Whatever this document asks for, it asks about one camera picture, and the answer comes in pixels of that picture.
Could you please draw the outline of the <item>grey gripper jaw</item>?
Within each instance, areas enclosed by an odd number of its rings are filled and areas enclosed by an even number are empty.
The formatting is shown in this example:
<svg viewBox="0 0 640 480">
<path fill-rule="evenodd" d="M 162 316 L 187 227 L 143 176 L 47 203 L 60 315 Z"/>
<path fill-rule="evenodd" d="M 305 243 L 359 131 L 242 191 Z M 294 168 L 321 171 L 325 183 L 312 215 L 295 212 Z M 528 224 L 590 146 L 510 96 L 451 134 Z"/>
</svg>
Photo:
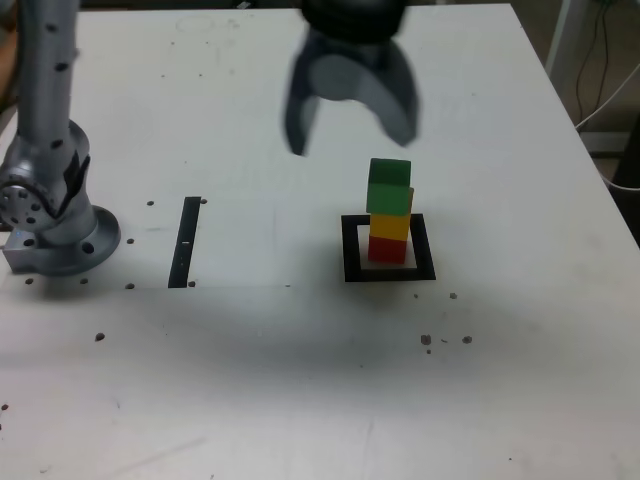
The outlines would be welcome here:
<svg viewBox="0 0 640 480">
<path fill-rule="evenodd" d="M 317 60 L 319 34 L 309 28 L 302 48 L 293 63 L 284 108 L 284 131 L 290 151 L 306 154 L 307 141 L 313 126 L 319 97 L 311 82 L 311 67 Z"/>
<path fill-rule="evenodd" d="M 400 146 L 415 140 L 419 97 L 409 62 L 395 42 L 317 41 L 313 47 L 309 78 L 317 96 L 364 105 Z"/>
</svg>

